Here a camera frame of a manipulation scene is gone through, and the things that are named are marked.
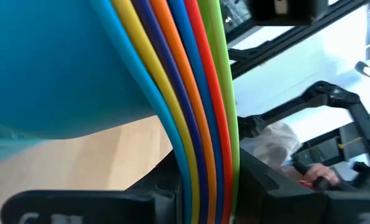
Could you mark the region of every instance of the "blue plastic surface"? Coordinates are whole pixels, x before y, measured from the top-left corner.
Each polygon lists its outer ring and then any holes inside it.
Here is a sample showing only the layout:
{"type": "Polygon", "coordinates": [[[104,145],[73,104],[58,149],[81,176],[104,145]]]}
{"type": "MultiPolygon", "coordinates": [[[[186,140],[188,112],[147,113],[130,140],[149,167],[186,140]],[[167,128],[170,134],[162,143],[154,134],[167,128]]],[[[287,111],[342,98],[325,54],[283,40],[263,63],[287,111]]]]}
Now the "blue plastic surface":
{"type": "Polygon", "coordinates": [[[153,114],[88,1],[0,0],[0,124],[65,139],[153,114]]]}
{"type": "Polygon", "coordinates": [[[216,221],[220,222],[223,209],[223,162],[218,125],[216,123],[216,116],[210,95],[210,89],[208,88],[208,82],[204,73],[203,62],[201,61],[201,57],[198,52],[197,42],[193,34],[192,25],[190,24],[187,15],[186,6],[183,0],[168,0],[168,4],[170,6],[173,19],[175,20],[175,23],[177,25],[179,34],[182,38],[182,42],[188,55],[190,65],[192,66],[193,74],[198,86],[198,91],[200,92],[201,100],[203,102],[208,126],[210,128],[216,167],[216,221]]]}
{"type": "Polygon", "coordinates": [[[208,181],[203,145],[201,143],[201,136],[198,130],[196,117],[193,113],[185,85],[183,84],[178,67],[160,28],[159,22],[154,15],[154,11],[149,0],[135,0],[132,2],[136,8],[139,18],[142,21],[142,25],[147,32],[147,36],[152,42],[153,48],[157,52],[164,70],[167,72],[185,116],[197,160],[198,177],[200,183],[200,214],[207,213],[208,181]]]}
{"type": "Polygon", "coordinates": [[[175,125],[170,110],[165,103],[159,89],[155,85],[151,76],[148,74],[145,66],[135,51],[135,48],[132,46],[132,43],[129,40],[129,37],[127,36],[126,31],[124,30],[124,27],[121,24],[110,0],[91,0],[91,3],[99,15],[104,28],[110,36],[110,39],[113,41],[117,52],[119,52],[121,60],[125,60],[126,67],[130,70],[130,73],[136,82],[138,82],[153,109],[155,109],[161,120],[161,123],[165,128],[165,131],[169,136],[178,161],[183,183],[184,222],[190,223],[192,211],[190,173],[188,170],[188,163],[182,140],[180,139],[178,129],[175,125]]]}

